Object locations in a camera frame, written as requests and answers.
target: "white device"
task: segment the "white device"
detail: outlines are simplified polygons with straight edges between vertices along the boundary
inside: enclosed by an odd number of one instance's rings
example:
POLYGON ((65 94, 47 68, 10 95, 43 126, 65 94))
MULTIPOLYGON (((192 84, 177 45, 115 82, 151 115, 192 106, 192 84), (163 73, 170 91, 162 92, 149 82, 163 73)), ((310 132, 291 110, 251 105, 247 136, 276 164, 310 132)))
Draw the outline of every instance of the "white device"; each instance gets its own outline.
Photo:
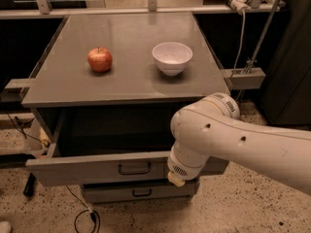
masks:
POLYGON ((239 118, 236 102, 223 93, 179 110, 171 120, 176 141, 168 158, 168 180, 185 184, 199 175, 209 156, 215 156, 311 195, 311 132, 239 118))

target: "white cable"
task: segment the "white cable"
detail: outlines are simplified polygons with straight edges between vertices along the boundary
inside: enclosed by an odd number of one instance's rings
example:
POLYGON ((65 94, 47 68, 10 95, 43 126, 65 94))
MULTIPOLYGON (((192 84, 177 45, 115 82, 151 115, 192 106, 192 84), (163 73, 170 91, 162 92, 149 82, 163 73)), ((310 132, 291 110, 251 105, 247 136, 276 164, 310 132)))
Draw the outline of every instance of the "white cable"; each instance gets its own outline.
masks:
POLYGON ((233 70, 236 68, 237 61, 238 61, 238 59, 240 57, 241 50, 242 50, 242 47, 243 47, 244 27, 245 27, 245 10, 242 10, 242 17, 243 17, 243 22, 242 22, 241 37, 240 37, 240 47, 239 47, 239 51, 238 51, 238 53, 236 55, 236 59, 235 59, 234 66, 233 66, 233 70))

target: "gray tabletop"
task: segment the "gray tabletop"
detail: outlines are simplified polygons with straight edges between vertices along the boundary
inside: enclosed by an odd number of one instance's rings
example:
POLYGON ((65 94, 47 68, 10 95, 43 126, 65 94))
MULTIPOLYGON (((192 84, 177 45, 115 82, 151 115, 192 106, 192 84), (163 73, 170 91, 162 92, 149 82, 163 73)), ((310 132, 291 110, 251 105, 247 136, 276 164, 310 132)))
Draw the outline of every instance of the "gray tabletop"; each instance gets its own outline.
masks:
POLYGON ((228 93, 191 13, 69 16, 22 105, 64 107, 188 100, 228 93), (181 75, 160 73, 152 56, 163 42, 189 46, 193 58, 181 75), (87 53, 107 48, 112 69, 92 72, 87 53))

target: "black handle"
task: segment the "black handle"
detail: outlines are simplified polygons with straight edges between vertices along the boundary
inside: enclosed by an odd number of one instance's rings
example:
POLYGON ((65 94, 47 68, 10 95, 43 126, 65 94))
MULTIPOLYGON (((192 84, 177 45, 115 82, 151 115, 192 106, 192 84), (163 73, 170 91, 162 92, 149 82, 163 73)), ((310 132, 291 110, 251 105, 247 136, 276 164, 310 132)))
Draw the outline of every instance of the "black handle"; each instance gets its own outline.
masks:
POLYGON ((152 190, 151 189, 149 189, 149 191, 147 192, 147 193, 141 193, 141 194, 137 194, 137 193, 135 193, 135 190, 132 190, 132 194, 133 194, 133 197, 148 197, 148 196, 150 196, 150 195, 152 195, 152 190))
POLYGON ((34 193, 34 184, 36 181, 36 177, 34 177, 33 174, 30 174, 28 177, 28 181, 26 184, 25 189, 23 190, 23 195, 27 196, 27 197, 32 197, 33 193, 34 193))
POLYGON ((119 173, 121 175, 145 175, 148 174, 152 169, 152 164, 150 162, 148 162, 148 167, 147 170, 145 171, 137 171, 137 172, 124 172, 122 170, 122 165, 119 165, 119 173))

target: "drawer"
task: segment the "drawer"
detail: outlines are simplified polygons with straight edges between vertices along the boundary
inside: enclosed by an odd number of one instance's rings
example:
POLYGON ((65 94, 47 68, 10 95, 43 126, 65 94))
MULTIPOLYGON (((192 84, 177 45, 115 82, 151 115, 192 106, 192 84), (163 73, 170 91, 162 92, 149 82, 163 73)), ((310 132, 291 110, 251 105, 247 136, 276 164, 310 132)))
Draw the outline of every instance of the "drawer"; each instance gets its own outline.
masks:
MULTIPOLYGON (((166 179, 174 143, 169 123, 176 110, 167 105, 63 108, 57 123, 47 125, 56 124, 47 157, 28 160, 26 167, 44 186, 166 179)), ((49 112, 38 110, 44 121, 57 115, 49 112)))
POLYGON ((168 180, 83 185, 82 194, 88 203, 105 203, 130 200, 193 196, 199 187, 198 180, 177 187, 168 180))

